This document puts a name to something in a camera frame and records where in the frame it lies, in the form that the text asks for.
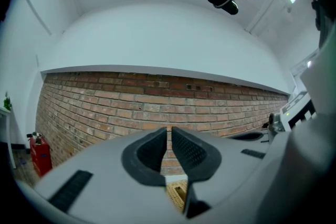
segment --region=brick wall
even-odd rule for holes
[[[37,132],[57,166],[103,140],[166,126],[225,136],[257,129],[287,103],[282,94],[226,83],[150,74],[48,74],[36,116]],[[162,174],[180,174],[168,135]]]

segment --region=wooden floor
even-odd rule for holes
[[[34,187],[40,178],[34,170],[30,154],[25,150],[13,150],[13,156],[16,164],[16,169],[12,169],[14,178]]]

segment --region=green plant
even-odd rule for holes
[[[6,92],[6,94],[5,94],[5,100],[4,100],[4,107],[5,107],[5,109],[7,109],[7,110],[11,110],[11,108],[12,108],[12,104],[11,104],[11,99],[8,97],[8,94],[7,94],[7,92]]]

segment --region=red fire extinguisher box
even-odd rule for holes
[[[30,138],[30,155],[33,161],[34,169],[39,177],[45,175],[53,167],[51,166],[50,148],[43,137],[40,137],[40,145],[35,143],[34,138]]]

